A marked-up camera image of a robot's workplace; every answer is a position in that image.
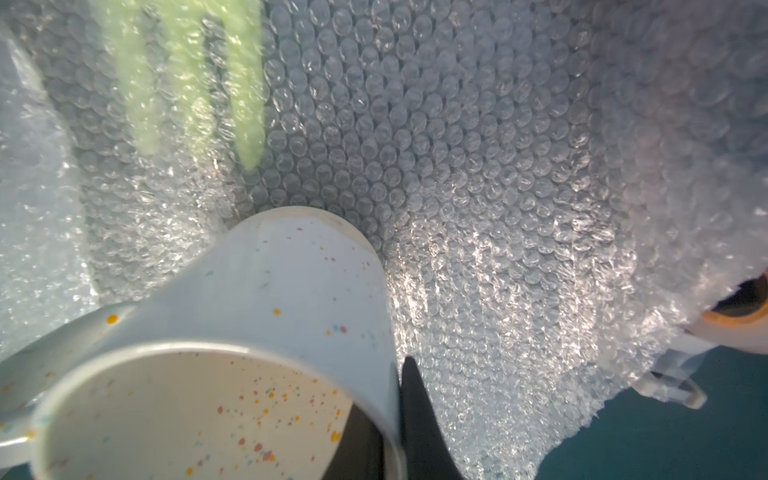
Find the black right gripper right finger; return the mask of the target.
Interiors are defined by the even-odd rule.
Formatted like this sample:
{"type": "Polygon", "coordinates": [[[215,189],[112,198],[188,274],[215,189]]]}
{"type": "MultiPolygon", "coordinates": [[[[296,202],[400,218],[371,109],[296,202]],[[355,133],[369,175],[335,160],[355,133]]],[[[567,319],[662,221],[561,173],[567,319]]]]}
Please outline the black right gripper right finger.
{"type": "Polygon", "coordinates": [[[401,369],[400,417],[407,478],[463,479],[447,448],[416,360],[407,356],[401,369]]]}

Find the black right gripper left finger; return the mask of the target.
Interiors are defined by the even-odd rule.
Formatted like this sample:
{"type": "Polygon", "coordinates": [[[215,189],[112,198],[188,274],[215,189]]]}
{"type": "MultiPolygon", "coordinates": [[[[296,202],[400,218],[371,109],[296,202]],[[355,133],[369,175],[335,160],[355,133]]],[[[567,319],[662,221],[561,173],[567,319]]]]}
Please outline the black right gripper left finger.
{"type": "Polygon", "coordinates": [[[338,448],[323,480],[384,478],[383,437],[368,416],[353,404],[338,448]]]}

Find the white speckled mug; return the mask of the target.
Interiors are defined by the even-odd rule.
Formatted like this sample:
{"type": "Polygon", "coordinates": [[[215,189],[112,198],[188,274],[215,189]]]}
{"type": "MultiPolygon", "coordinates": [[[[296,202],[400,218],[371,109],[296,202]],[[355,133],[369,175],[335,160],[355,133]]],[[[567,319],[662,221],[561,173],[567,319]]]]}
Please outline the white speckled mug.
{"type": "Polygon", "coordinates": [[[147,298],[1,364],[1,467],[36,479],[322,479],[356,404],[407,475],[387,282],[311,207],[257,214],[147,298]]]}

